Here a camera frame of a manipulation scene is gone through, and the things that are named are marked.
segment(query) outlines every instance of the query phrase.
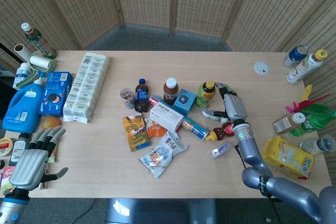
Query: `wooden table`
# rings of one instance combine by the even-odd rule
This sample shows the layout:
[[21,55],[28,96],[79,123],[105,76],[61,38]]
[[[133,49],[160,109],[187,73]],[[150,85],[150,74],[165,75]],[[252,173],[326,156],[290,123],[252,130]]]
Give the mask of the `wooden table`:
[[[130,152],[122,126],[122,117],[135,114],[120,100],[123,88],[135,89],[145,78],[150,94],[162,97],[168,77],[176,78],[180,89],[197,93],[199,85],[215,80],[230,85],[243,99],[248,111],[247,121],[260,152],[275,135],[272,122],[283,116],[285,106],[298,101],[303,83],[290,85],[285,80],[289,71],[282,59],[285,53],[272,52],[170,52],[170,51],[97,51],[111,57],[98,103],[88,124],[64,122],[67,129],[57,152],[57,162],[50,171],[69,167],[68,173],[48,189],[32,192],[32,197],[92,197],[92,198],[259,198],[258,190],[246,187],[241,180],[243,165],[234,148],[213,160],[210,151],[221,142],[201,141],[190,132],[179,132],[186,152],[176,156],[159,179],[155,179],[138,161],[149,147]],[[57,69],[69,71],[75,77],[85,51],[59,51]],[[269,66],[265,76],[254,72],[254,63],[264,61]],[[210,109],[224,110],[217,93]],[[197,123],[212,130],[219,123],[206,119],[194,106],[189,115]],[[18,134],[7,132],[7,137]],[[155,146],[159,137],[152,138]],[[293,143],[298,144],[302,138]],[[226,138],[232,145],[234,137]],[[330,185],[323,155],[316,158],[311,176],[306,181],[289,175],[268,164],[274,176],[289,178],[317,195]]]

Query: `gray carpet floor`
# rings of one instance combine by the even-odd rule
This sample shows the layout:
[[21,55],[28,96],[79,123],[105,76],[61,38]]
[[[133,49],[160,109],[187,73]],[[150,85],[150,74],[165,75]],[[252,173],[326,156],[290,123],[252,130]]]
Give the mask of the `gray carpet floor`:
[[[170,34],[167,29],[127,25],[109,31],[85,50],[230,51],[230,48],[216,38],[182,32]],[[83,198],[33,198],[20,223],[72,224],[92,202],[93,199]],[[282,223],[313,223],[304,214],[282,202],[276,202],[275,206]],[[92,209],[76,223],[103,223],[106,207],[106,199],[97,199]],[[269,199],[219,199],[217,214],[219,224],[266,223],[266,218],[270,218],[273,224],[279,223]]]

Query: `cup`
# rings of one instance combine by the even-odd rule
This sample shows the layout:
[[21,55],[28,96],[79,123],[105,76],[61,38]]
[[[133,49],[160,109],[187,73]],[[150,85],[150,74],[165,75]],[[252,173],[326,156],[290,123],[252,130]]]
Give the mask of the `cup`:
[[131,89],[123,89],[120,91],[121,101],[124,103],[125,107],[129,110],[134,109],[135,97]]

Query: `yellow package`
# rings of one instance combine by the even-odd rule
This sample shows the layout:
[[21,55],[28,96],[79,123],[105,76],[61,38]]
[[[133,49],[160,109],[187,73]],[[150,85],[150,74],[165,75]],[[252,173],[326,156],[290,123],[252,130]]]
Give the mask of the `yellow package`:
[[122,119],[122,124],[128,140],[128,145],[132,152],[137,149],[151,145],[149,141],[145,123],[140,113],[126,116]]
[[288,143],[280,136],[268,140],[262,156],[269,163],[303,180],[309,178],[315,160],[313,155]]

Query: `oreo box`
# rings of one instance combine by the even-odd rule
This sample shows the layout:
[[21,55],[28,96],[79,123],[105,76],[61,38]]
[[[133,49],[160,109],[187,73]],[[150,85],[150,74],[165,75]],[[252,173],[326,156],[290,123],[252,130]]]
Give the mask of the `oreo box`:
[[50,72],[43,91],[39,114],[63,116],[63,106],[72,84],[69,72]]
[[195,98],[196,95],[194,93],[182,89],[176,98],[173,108],[184,115],[188,115],[189,110],[191,109],[195,101]]

